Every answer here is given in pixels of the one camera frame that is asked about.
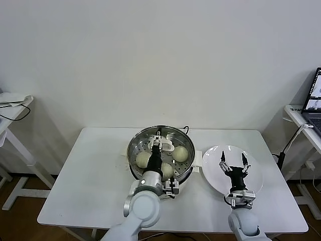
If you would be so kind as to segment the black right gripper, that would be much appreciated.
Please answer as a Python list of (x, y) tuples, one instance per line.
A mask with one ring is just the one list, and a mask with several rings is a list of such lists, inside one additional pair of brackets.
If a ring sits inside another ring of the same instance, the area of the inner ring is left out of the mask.
[(220, 160), (220, 168), (224, 173), (226, 172), (226, 176), (228, 176), (231, 180), (230, 192), (247, 190), (244, 183), (244, 178), (247, 177), (248, 169), (251, 167), (251, 165), (249, 165), (248, 159), (244, 153), (242, 153), (243, 168), (234, 166), (230, 167), (226, 162), (224, 151), (222, 151)]

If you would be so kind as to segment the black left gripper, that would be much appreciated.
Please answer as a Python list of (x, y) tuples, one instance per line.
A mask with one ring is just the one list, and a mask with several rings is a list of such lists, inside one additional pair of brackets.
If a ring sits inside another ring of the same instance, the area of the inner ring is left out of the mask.
[(162, 140), (162, 131), (157, 130), (154, 138), (153, 138), (153, 147), (151, 150), (151, 156), (148, 160), (148, 164), (146, 167), (147, 171), (154, 171), (159, 174), (162, 174), (162, 156), (161, 152), (164, 150), (164, 146), (161, 146), (161, 140)]

